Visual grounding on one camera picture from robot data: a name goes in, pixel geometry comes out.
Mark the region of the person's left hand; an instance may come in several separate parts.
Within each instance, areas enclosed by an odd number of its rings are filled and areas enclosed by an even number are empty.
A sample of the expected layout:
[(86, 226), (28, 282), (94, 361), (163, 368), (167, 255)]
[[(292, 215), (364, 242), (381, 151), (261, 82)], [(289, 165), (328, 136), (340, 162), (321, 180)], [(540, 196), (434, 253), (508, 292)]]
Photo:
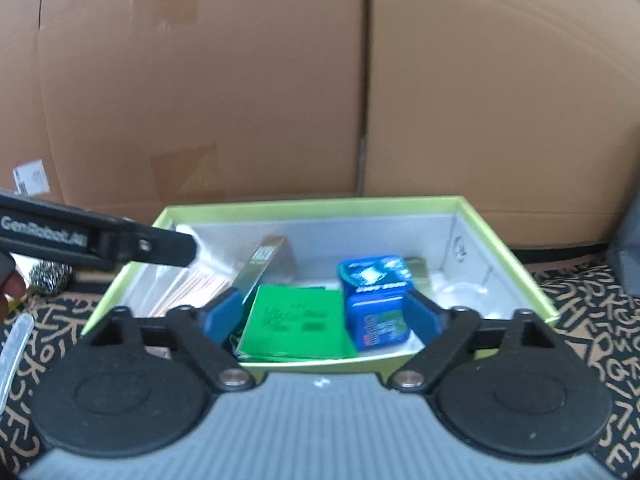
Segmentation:
[(0, 320), (4, 321), (9, 313), (9, 300), (22, 300), (27, 294), (27, 286), (9, 254), (2, 252), (0, 260)]

